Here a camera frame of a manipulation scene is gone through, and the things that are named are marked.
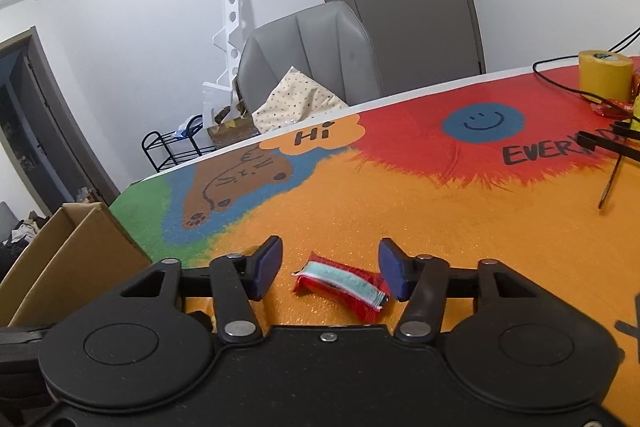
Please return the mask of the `colourful cat table mat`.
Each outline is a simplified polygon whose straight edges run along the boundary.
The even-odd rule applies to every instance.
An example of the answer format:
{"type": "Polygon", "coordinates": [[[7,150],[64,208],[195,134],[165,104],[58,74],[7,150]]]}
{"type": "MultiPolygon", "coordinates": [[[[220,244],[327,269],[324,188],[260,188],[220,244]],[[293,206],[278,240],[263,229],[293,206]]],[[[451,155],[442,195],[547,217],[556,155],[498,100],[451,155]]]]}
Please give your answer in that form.
{"type": "Polygon", "coordinates": [[[605,404],[637,425],[639,166],[576,144],[610,135],[576,80],[568,66],[386,98],[151,176],[112,213],[151,258],[190,267],[280,236],[282,268],[255,305],[266,327],[354,323],[294,291],[311,255],[372,271],[389,237],[455,267],[498,259],[612,332],[623,362],[605,404]]]}

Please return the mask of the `red teal snack packet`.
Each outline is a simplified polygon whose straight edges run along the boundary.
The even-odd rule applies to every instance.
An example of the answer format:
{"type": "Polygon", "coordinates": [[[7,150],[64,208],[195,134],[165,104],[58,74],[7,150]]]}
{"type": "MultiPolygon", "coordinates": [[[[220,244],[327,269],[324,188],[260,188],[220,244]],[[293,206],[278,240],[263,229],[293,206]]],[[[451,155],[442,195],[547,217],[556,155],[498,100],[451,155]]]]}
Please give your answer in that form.
{"type": "Polygon", "coordinates": [[[390,299],[381,273],[311,253],[303,268],[294,272],[295,294],[311,293],[337,303],[363,324],[378,323],[390,299]]]}

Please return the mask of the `black metal shoe rack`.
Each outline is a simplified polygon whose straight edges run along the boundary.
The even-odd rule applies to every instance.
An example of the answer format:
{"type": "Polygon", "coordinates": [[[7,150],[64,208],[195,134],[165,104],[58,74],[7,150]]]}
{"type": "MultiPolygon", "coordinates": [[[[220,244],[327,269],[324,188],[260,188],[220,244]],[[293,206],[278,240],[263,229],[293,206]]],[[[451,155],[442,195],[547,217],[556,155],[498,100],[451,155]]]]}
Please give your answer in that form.
{"type": "Polygon", "coordinates": [[[213,153],[216,146],[212,142],[200,143],[196,139],[203,129],[203,116],[194,115],[179,124],[176,130],[151,131],[141,141],[142,153],[155,172],[213,153]]]}

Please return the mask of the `brown cardboard box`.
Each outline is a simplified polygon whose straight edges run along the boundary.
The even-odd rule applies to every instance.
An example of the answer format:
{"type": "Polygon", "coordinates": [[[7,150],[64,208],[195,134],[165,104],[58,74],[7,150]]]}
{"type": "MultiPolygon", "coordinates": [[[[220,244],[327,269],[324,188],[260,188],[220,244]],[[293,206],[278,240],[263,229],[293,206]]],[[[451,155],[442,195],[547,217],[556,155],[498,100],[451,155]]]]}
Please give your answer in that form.
{"type": "Polygon", "coordinates": [[[65,204],[1,282],[1,325],[58,323],[150,264],[102,202],[65,204]]]}

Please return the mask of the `yellow plastic bag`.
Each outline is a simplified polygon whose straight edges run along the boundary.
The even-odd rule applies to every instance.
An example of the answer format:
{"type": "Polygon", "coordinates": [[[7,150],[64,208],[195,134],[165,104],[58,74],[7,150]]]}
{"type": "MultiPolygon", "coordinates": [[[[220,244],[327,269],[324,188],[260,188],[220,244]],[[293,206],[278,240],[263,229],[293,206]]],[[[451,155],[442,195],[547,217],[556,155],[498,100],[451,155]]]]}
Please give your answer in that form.
{"type": "Polygon", "coordinates": [[[640,93],[637,94],[634,99],[634,105],[632,106],[632,116],[630,122],[630,129],[640,132],[640,93]]]}

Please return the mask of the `cream dotted cushion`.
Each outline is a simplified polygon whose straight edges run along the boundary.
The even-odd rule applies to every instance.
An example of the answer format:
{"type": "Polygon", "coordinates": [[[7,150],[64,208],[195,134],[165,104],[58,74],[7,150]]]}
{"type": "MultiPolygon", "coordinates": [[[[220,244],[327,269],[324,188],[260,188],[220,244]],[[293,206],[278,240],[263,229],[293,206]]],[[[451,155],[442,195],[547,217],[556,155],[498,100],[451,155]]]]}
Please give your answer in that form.
{"type": "Polygon", "coordinates": [[[252,113],[252,121],[258,132],[264,134],[346,107],[332,91],[291,67],[265,103],[252,113]]]}

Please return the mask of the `brown SF paper bag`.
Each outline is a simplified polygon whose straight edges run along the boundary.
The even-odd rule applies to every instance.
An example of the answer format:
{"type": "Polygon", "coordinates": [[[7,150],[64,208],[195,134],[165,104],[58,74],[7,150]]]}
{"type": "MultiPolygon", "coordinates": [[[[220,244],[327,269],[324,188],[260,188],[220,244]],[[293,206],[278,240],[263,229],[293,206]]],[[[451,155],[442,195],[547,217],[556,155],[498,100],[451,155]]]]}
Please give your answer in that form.
{"type": "Polygon", "coordinates": [[[217,148],[223,148],[259,134],[244,102],[235,92],[218,92],[206,113],[210,117],[207,134],[217,148]]]}

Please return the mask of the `yellow tape roll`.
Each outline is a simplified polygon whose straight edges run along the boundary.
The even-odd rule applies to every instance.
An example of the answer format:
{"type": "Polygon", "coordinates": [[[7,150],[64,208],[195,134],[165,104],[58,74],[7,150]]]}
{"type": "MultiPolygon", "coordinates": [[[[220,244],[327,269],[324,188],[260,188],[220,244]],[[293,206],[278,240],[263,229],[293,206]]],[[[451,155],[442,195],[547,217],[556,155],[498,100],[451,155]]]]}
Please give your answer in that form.
{"type": "Polygon", "coordinates": [[[588,100],[631,101],[634,62],[623,54],[585,50],[578,54],[578,89],[588,100]]]}

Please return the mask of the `grey padded chair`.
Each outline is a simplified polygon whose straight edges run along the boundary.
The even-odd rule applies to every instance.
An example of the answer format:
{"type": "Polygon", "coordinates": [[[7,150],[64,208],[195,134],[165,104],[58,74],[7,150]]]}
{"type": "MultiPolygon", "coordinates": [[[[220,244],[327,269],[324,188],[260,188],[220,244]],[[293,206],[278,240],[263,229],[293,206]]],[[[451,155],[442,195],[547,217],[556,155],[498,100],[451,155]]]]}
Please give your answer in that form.
{"type": "Polygon", "coordinates": [[[371,39],[354,11],[341,1],[274,20],[248,36],[236,75],[246,108],[255,112],[262,106],[292,67],[348,105],[383,95],[371,39]]]}

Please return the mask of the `white perforated shelf board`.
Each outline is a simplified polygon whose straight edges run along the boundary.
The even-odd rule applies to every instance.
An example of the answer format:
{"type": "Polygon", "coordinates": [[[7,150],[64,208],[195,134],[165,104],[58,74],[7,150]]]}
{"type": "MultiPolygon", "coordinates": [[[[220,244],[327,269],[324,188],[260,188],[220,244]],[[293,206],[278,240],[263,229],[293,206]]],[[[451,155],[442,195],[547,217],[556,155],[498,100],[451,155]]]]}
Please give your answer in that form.
{"type": "Polygon", "coordinates": [[[214,81],[205,81],[203,90],[203,124],[217,126],[239,115],[238,90],[235,87],[245,43],[246,17],[243,0],[222,0],[224,22],[213,36],[213,45],[224,54],[224,70],[214,81]]]}

